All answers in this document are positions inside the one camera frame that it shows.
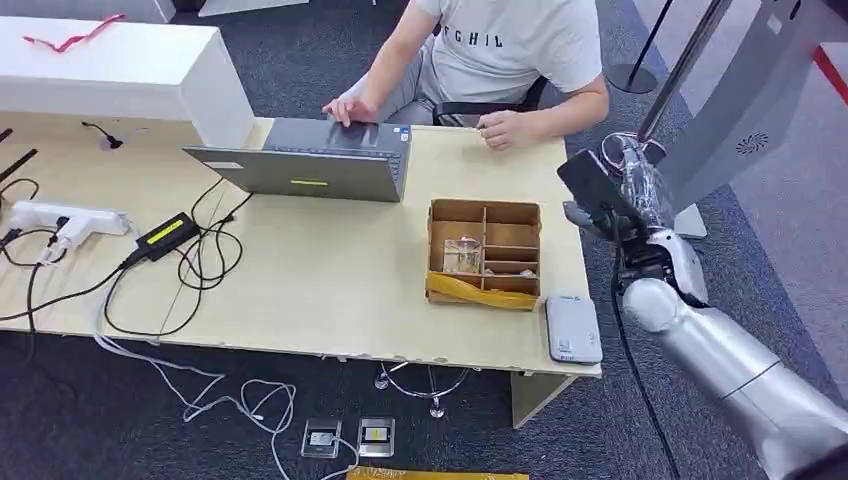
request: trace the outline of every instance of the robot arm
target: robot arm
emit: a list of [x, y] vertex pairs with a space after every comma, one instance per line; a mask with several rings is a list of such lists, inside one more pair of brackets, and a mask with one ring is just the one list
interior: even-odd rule
[[[663, 225], [661, 181], [643, 175], [655, 170], [638, 149], [629, 154], [639, 174], [625, 172], [621, 186], [590, 152], [559, 170], [577, 200], [566, 205], [569, 220], [602, 238], [624, 239], [624, 317], [722, 408], [770, 479], [848, 478], [848, 413], [708, 305], [697, 254]], [[611, 232], [620, 226], [607, 220], [611, 215], [626, 218], [619, 231]]]

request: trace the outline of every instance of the yellow sticker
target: yellow sticker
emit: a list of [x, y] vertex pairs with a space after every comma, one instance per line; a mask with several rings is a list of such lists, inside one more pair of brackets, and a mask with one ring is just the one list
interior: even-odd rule
[[329, 187], [330, 184], [319, 180], [289, 180], [292, 185], [306, 185], [308, 187]]
[[366, 428], [365, 440], [369, 442], [385, 442], [389, 439], [389, 431], [385, 428]]
[[161, 232], [159, 232], [156, 235], [153, 235], [152, 237], [148, 238], [147, 244], [153, 245], [154, 243], [158, 242], [159, 240], [162, 240], [163, 238], [165, 238], [166, 235], [168, 235], [169, 233], [173, 232], [174, 230], [180, 228], [182, 226], [182, 224], [183, 224], [182, 220], [177, 220], [176, 222], [168, 225]]

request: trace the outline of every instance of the white panel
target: white panel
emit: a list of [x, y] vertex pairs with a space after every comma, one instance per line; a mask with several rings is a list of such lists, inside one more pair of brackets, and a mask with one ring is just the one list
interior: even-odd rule
[[0, 110], [93, 117], [191, 120], [179, 88], [100, 82], [11, 81], [0, 78]]
[[215, 27], [118, 22], [58, 54], [28, 35], [56, 45], [99, 22], [0, 17], [0, 77], [179, 85], [215, 35]]
[[220, 33], [195, 62], [181, 92], [205, 145], [244, 146], [253, 128], [253, 110]]
[[309, 3], [309, 0], [206, 0], [197, 15], [199, 17], [211, 17], [212, 15], [285, 7], [302, 3]]
[[253, 111], [217, 28], [116, 23], [58, 54], [98, 22], [0, 17], [0, 110], [189, 120], [205, 145], [242, 147]]

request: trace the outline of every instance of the man's hand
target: man's hand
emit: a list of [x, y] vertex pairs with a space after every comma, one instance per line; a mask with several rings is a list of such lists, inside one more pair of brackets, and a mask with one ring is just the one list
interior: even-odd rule
[[477, 128], [486, 140], [486, 145], [493, 150], [505, 150], [539, 141], [527, 114], [512, 110], [483, 115]]
[[350, 122], [377, 122], [377, 108], [361, 98], [336, 98], [321, 111], [329, 113], [345, 127], [349, 127]]

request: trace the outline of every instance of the red string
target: red string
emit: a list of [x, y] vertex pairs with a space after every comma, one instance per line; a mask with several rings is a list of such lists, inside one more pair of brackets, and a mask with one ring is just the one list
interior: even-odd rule
[[51, 50], [53, 50], [56, 53], [65, 53], [65, 51], [68, 48], [70, 48], [71, 45], [73, 45], [75, 43], [79, 43], [83, 40], [91, 40], [94, 37], [96, 37], [97, 35], [99, 35], [100, 32], [102, 32], [110, 24], [112, 24], [112, 23], [114, 23], [118, 20], [123, 20], [125, 18], [127, 18], [127, 15], [125, 13], [117, 13], [115, 15], [106, 17], [105, 20], [100, 22], [100, 25], [95, 27], [95, 29], [92, 30], [91, 32], [89, 32], [88, 34], [86, 34], [86, 35], [74, 35], [73, 37], [70, 37], [67, 40], [65, 40], [65, 43], [63, 43], [62, 45], [59, 45], [58, 47], [56, 45], [48, 42], [47, 40], [42, 40], [40, 38], [33, 38], [33, 37], [27, 37], [27, 36], [24, 36], [23, 38], [24, 38], [24, 40], [26, 40], [29, 43], [32, 43], [33, 45], [44, 45], [44, 46], [50, 48]]
[[833, 62], [830, 61], [830, 57], [827, 56], [827, 52], [819, 45], [816, 48], [816, 53], [813, 55], [813, 59], [816, 62], [816, 65], [819, 66], [824, 76], [833, 84], [833, 88], [836, 89], [836, 92], [839, 93], [839, 96], [842, 97], [842, 100], [845, 101], [845, 104], [848, 105], [848, 84], [845, 83], [845, 79], [842, 78], [842, 75], [839, 74], [839, 70], [836, 69], [836, 66], [833, 65]]

